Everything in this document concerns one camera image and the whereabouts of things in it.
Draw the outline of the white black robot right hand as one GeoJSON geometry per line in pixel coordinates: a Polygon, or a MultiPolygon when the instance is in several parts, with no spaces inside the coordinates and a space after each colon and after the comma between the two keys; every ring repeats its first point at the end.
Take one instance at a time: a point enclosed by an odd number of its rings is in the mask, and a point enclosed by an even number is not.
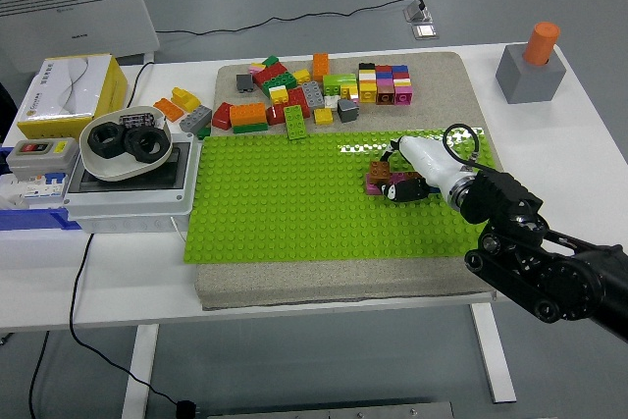
{"type": "Polygon", "coordinates": [[[435,139],[405,135],[391,140],[381,161],[388,161],[396,151],[425,179],[427,185],[441,191],[451,208],[459,209],[462,194],[475,179],[475,174],[465,171],[463,165],[449,155],[444,144],[435,139]]]}

